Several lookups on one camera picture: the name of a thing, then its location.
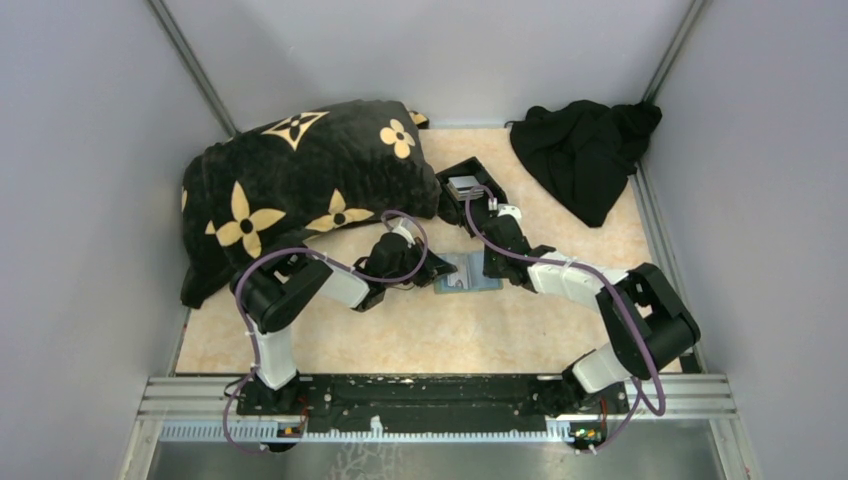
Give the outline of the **green leather card holder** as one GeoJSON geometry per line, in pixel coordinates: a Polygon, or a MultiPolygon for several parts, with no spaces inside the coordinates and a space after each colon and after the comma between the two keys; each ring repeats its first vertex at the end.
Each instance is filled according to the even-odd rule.
{"type": "Polygon", "coordinates": [[[436,294],[477,293],[503,288],[499,278],[489,278],[483,273],[484,251],[467,253],[442,253],[439,257],[457,268],[456,272],[440,277],[434,283],[436,294]]]}

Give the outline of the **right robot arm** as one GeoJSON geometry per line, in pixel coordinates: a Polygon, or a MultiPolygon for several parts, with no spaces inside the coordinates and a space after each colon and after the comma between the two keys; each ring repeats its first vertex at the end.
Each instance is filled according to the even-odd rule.
{"type": "Polygon", "coordinates": [[[519,209],[507,204],[481,225],[466,216],[469,229],[485,245],[485,276],[582,305],[601,316],[607,332],[606,344],[563,371],[569,408],[590,411],[605,388],[631,378],[651,380],[699,342],[698,324],[659,267],[602,268],[550,246],[531,247],[519,216],[519,209]]]}

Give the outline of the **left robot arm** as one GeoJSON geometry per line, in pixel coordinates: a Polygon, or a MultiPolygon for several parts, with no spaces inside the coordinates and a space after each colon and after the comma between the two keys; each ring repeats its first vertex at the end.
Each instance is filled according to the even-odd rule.
{"type": "Polygon", "coordinates": [[[370,254],[352,266],[301,246],[270,253],[238,271],[230,290],[251,337],[251,371],[263,385],[263,404],[277,414],[298,404],[291,325],[314,297],[364,312],[381,303],[390,288],[423,288],[458,271],[432,252],[424,238],[415,236],[405,221],[384,233],[370,254]]]}

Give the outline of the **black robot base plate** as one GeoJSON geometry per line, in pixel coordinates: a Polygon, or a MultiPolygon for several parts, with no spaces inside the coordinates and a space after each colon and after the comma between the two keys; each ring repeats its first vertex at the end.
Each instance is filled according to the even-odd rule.
{"type": "Polygon", "coordinates": [[[309,433],[354,433],[379,419],[389,434],[540,432],[567,414],[624,414],[623,384],[573,401],[562,377],[541,374],[300,374],[279,391],[249,381],[238,414],[293,415],[309,433]]]}

